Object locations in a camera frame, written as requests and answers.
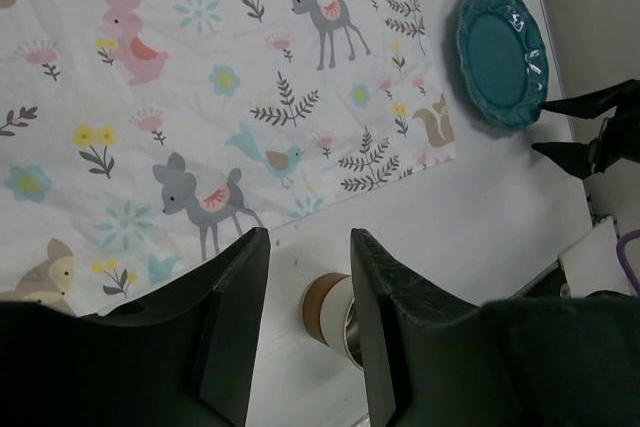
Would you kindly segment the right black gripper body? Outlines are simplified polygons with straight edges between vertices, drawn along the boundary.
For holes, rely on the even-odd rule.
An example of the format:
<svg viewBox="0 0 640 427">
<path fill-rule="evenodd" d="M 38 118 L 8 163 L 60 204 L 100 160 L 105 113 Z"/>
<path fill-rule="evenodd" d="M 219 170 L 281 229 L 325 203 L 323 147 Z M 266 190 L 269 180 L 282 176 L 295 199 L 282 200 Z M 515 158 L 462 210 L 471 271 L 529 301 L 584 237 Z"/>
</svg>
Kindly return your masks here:
<svg viewBox="0 0 640 427">
<path fill-rule="evenodd" d="M 613 116 L 605 118 L 598 135 L 590 141 L 594 173 L 604 173 L 620 159 L 639 162 L 639 105 L 614 109 Z"/>
</svg>

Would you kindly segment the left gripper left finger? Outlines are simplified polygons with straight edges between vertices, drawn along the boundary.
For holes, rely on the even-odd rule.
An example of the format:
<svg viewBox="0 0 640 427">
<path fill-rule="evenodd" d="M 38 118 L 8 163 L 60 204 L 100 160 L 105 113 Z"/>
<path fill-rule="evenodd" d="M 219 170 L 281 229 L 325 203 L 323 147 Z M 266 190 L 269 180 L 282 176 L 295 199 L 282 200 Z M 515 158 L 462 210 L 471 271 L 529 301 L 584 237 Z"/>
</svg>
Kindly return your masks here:
<svg viewBox="0 0 640 427">
<path fill-rule="evenodd" d="M 111 313 L 1 305 L 5 426 L 242 426 L 269 272 L 256 227 Z"/>
</svg>

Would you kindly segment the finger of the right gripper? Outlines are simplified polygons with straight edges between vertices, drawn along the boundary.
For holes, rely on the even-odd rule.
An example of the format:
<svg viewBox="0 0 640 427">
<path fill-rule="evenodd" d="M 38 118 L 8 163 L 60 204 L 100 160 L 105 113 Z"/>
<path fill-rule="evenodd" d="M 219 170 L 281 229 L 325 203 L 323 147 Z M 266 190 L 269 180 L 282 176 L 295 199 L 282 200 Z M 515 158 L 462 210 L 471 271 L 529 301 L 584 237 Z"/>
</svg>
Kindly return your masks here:
<svg viewBox="0 0 640 427">
<path fill-rule="evenodd" d="M 581 119 L 595 119 L 612 108 L 639 105 L 639 81 L 630 79 L 614 86 L 578 97 L 539 104 L 544 111 Z"/>
<path fill-rule="evenodd" d="M 584 180 L 594 173 L 592 145 L 592 142 L 540 142 L 532 144 L 531 148 L 567 174 Z"/>
</svg>

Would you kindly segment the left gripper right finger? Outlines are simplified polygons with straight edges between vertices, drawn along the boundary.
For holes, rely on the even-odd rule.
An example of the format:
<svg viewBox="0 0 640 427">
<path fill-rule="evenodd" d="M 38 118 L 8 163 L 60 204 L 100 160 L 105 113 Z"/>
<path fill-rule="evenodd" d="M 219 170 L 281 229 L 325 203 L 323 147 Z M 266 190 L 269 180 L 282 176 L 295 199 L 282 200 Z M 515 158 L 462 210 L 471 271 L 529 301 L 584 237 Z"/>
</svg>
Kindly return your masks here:
<svg viewBox="0 0 640 427">
<path fill-rule="evenodd" d="M 375 426 L 635 426 L 639 301 L 466 302 L 351 233 L 367 406 Z"/>
</svg>

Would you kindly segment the stainless steel cup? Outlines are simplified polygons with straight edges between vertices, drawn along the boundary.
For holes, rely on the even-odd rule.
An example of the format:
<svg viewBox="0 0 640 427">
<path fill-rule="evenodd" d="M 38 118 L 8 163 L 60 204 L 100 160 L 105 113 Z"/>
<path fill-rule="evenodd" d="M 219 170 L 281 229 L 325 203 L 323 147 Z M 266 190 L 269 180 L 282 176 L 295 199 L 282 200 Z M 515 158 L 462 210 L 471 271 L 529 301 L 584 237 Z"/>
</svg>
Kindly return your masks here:
<svg viewBox="0 0 640 427">
<path fill-rule="evenodd" d="M 300 317 L 309 336 L 363 370 L 350 275 L 330 272 L 313 280 L 302 294 Z"/>
</svg>

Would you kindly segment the teal scalloped plate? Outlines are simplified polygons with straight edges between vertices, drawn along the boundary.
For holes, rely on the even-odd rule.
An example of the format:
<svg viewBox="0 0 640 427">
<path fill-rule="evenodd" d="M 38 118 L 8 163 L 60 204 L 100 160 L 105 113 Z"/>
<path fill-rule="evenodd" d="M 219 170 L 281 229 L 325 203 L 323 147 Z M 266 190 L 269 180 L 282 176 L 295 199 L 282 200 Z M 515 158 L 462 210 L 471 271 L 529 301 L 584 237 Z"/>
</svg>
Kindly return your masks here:
<svg viewBox="0 0 640 427">
<path fill-rule="evenodd" d="M 456 45 L 467 92 L 487 123 L 520 131 L 537 122 L 548 95 L 549 61 L 522 0 L 464 0 Z"/>
</svg>

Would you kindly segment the floral animal print cloth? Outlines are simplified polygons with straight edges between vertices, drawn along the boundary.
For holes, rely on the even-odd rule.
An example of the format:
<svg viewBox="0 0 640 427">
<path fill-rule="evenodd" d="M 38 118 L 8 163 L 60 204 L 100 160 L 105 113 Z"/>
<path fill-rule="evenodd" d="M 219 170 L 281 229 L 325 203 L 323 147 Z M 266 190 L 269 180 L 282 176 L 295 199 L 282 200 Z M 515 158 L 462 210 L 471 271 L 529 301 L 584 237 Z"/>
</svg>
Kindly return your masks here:
<svg viewBox="0 0 640 427">
<path fill-rule="evenodd" d="M 81 316 L 454 154 L 425 0 L 1 0 L 1 297 Z"/>
</svg>

